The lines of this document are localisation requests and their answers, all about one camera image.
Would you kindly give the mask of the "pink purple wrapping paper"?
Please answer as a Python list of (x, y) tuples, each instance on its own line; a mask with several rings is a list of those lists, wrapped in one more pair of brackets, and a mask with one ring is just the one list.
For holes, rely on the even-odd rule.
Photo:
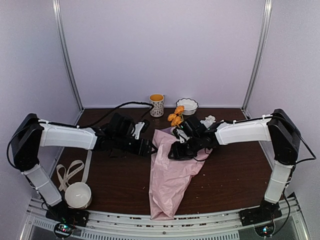
[(211, 153), (202, 149), (195, 159), (174, 160), (168, 154), (177, 138), (173, 128), (156, 129), (152, 143), (157, 152), (151, 155), (149, 179), (150, 219), (154, 221), (173, 220), (192, 178), (202, 169)]

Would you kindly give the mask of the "orange fake flower stem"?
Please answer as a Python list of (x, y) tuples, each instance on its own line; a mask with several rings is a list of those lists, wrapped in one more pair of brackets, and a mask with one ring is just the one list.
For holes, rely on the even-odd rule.
[(171, 113), (167, 117), (167, 121), (170, 122), (172, 127), (177, 127), (183, 122), (183, 112), (185, 107), (183, 105), (179, 105), (175, 108), (174, 113)]

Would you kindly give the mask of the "patterned mug with orange inside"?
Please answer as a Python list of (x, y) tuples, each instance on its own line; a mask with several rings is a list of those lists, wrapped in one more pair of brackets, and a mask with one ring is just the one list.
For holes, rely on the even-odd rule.
[(150, 115), (154, 118), (162, 117), (165, 111), (165, 97), (162, 94), (152, 94), (149, 97), (149, 101), (153, 105)]

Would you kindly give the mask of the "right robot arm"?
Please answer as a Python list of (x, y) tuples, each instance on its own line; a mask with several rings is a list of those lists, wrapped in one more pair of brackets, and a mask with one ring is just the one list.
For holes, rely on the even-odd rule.
[(168, 158), (177, 161), (195, 160), (201, 150), (219, 146), (263, 142), (264, 152), (273, 163), (266, 192), (256, 210), (256, 216), (261, 221), (268, 220), (276, 212), (294, 169), (300, 163), (300, 145), (304, 145), (310, 153), (309, 160), (316, 160), (316, 155), (297, 126), (281, 108), (261, 117), (233, 121), (199, 120), (192, 115), (178, 124), (173, 134), (177, 141), (171, 144)]

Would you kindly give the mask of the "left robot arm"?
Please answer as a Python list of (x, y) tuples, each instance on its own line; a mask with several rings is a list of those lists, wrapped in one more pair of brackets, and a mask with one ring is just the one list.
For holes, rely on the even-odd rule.
[(151, 140), (141, 137), (150, 123), (144, 113), (135, 122), (120, 115), (120, 106), (109, 110), (100, 119), (87, 125), (70, 125), (41, 119), (28, 114), (14, 132), (6, 147), (8, 163), (31, 183), (52, 213), (61, 222), (72, 218), (61, 191), (51, 181), (38, 158), (40, 148), (83, 149), (92, 152), (121, 150), (137, 156), (150, 156), (158, 151)]

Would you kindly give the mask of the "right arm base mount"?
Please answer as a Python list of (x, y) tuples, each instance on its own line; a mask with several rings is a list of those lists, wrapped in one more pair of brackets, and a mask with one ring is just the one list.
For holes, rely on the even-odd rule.
[(282, 212), (278, 209), (270, 211), (260, 207), (248, 208), (239, 212), (239, 218), (242, 226), (254, 226), (255, 233), (262, 237), (271, 237), (275, 230), (275, 219), (280, 218)]

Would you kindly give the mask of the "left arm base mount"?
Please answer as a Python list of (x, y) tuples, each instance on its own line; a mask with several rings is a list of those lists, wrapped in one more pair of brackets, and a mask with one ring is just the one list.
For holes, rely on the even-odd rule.
[(56, 221), (53, 233), (60, 239), (70, 237), (78, 227), (86, 227), (90, 213), (86, 210), (69, 208), (66, 216), (58, 216), (52, 210), (47, 210), (45, 217)]

